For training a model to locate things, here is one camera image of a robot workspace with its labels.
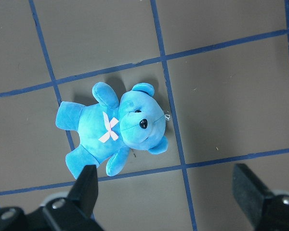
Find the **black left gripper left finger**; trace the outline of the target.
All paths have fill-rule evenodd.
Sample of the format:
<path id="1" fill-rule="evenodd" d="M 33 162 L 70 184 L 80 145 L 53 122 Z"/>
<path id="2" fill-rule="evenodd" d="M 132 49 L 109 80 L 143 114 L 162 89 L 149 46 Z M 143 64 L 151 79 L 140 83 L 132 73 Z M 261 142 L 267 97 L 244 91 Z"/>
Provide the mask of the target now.
<path id="1" fill-rule="evenodd" d="M 99 225 L 91 219 L 98 197 L 95 165 L 86 165 L 67 197 L 50 200 L 42 209 L 52 231 L 97 231 Z"/>

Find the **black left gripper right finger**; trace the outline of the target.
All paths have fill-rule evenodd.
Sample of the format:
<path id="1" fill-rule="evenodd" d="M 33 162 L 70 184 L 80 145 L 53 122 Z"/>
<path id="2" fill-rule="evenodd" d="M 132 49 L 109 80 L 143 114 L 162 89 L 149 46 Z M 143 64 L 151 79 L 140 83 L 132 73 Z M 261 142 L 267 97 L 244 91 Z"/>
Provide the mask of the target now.
<path id="1" fill-rule="evenodd" d="M 233 168 L 232 193 L 255 231 L 289 231 L 289 192 L 270 190 L 239 163 Z"/>

